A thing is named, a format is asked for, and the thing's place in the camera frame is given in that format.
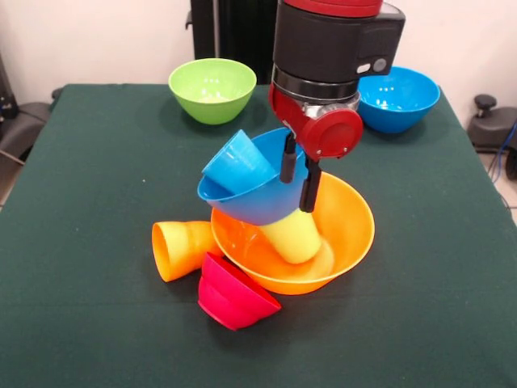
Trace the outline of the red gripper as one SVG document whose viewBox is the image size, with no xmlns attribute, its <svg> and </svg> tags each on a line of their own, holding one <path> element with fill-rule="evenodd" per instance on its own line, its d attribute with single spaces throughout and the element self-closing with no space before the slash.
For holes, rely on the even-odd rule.
<svg viewBox="0 0 517 388">
<path fill-rule="evenodd" d="M 304 181 L 300 210 L 314 211 L 322 170 L 322 158 L 342 158 L 359 143 L 364 124 L 359 114 L 349 108 L 332 108 L 317 118 L 310 117 L 292 97 L 283 93 L 274 83 L 270 85 L 269 101 L 277 118 L 288 126 L 280 169 L 280 181 L 291 183 L 296 169 L 296 144 L 308 155 L 308 170 Z"/>
</svg>

